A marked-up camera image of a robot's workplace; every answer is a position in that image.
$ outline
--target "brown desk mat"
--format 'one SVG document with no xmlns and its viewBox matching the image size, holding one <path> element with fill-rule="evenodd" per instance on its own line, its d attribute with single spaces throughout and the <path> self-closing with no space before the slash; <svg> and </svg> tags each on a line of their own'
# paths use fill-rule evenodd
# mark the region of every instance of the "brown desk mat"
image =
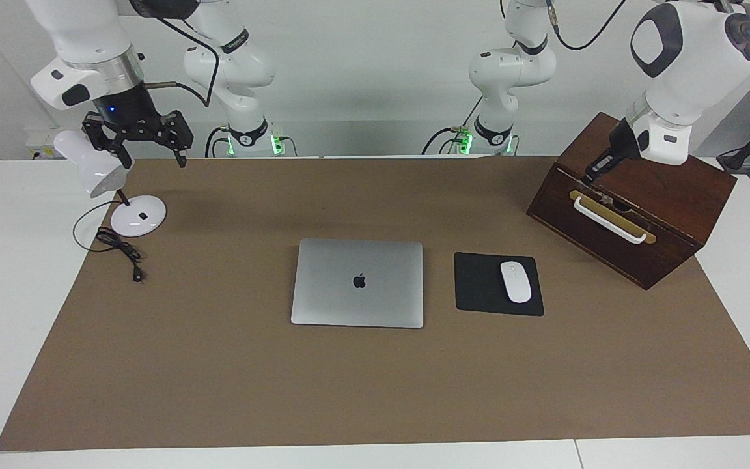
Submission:
<svg viewBox="0 0 750 469">
<path fill-rule="evenodd" d="M 552 162 L 138 161 L 149 277 L 87 256 L 0 451 L 750 434 L 696 259 L 645 292 L 529 219 Z M 421 241 L 424 328 L 289 323 L 305 237 Z M 457 251 L 535 257 L 545 317 L 458 311 Z"/>
</svg>

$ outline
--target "apple logo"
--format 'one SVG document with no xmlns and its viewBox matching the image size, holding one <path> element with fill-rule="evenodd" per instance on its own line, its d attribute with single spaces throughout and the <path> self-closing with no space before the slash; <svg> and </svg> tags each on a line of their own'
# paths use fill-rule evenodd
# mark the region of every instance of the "apple logo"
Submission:
<svg viewBox="0 0 750 469">
<path fill-rule="evenodd" d="M 352 283 L 354 283 L 355 288 L 366 288 L 367 287 L 367 279 L 363 276 L 363 273 L 360 274 L 360 276 L 355 277 L 352 279 Z"/>
</svg>

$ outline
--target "laptop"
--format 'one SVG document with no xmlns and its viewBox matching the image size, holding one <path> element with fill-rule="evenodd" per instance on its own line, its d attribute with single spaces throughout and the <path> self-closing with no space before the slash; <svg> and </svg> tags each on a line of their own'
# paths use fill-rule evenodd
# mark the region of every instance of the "laptop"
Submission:
<svg viewBox="0 0 750 469">
<path fill-rule="evenodd" d="M 300 241 L 291 322 L 321 326 L 424 326 L 422 244 Z"/>
</svg>

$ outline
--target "drawer handle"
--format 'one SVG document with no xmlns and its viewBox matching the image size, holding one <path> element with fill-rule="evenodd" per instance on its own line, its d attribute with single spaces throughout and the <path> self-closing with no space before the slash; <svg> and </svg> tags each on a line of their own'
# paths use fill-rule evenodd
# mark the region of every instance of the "drawer handle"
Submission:
<svg viewBox="0 0 750 469">
<path fill-rule="evenodd" d="M 650 240 L 648 237 L 648 233 L 644 233 L 641 235 L 641 237 L 633 236 L 632 234 L 628 233 L 618 225 L 615 225 L 615 223 L 610 222 L 609 220 L 605 219 L 602 216 L 599 216 L 599 214 L 596 214 L 595 212 L 589 210 L 589 208 L 586 208 L 581 204 L 581 200 L 583 200 L 583 195 L 578 195 L 577 198 L 575 198 L 575 210 L 580 212 L 581 214 L 584 214 L 587 218 L 594 221 L 595 223 L 598 223 L 598 225 L 601 225 L 602 227 L 608 229 L 608 231 L 612 231 L 618 236 L 621 236 L 623 240 L 627 240 L 630 243 L 633 244 L 642 244 L 644 242 L 648 244 L 652 244 L 655 241 Z"/>
</svg>

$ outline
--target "dark brown wooden drawer box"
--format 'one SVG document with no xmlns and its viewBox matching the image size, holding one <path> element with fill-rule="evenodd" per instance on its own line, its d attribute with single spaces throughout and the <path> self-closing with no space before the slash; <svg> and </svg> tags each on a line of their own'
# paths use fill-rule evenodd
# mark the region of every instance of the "dark brown wooden drawer box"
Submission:
<svg viewBox="0 0 750 469">
<path fill-rule="evenodd" d="M 682 166 L 627 160 L 581 183 L 616 124 L 604 113 L 590 122 L 551 167 L 529 215 L 646 290 L 705 246 L 736 179 L 690 157 Z"/>
</svg>

